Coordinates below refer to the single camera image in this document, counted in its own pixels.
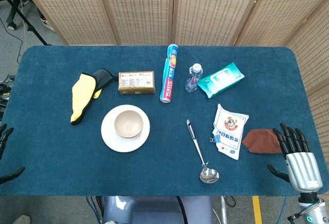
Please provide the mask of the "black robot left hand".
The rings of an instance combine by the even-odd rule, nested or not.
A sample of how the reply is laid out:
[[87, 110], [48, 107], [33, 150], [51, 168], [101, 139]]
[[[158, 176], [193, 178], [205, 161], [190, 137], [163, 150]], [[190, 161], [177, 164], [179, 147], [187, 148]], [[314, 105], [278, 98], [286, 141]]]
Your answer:
[[[5, 151], [8, 138], [13, 133], [13, 131], [14, 131], [13, 127], [7, 129], [7, 124], [1, 125], [1, 159], [3, 157], [3, 153]], [[12, 174], [1, 176], [1, 184], [4, 184], [6, 182], [16, 179], [24, 172], [24, 170], [25, 170], [25, 167], [22, 166]]]

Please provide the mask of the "silver black robot right hand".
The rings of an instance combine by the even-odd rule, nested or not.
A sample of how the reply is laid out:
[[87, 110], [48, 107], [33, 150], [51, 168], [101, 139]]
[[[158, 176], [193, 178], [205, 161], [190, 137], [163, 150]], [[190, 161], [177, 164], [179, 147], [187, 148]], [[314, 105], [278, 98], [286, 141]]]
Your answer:
[[272, 131], [276, 135], [288, 173], [276, 170], [267, 165], [268, 170], [277, 178], [288, 183], [300, 193], [313, 193], [323, 187], [322, 178], [315, 155], [310, 151], [304, 133], [280, 123], [281, 133], [276, 128]]

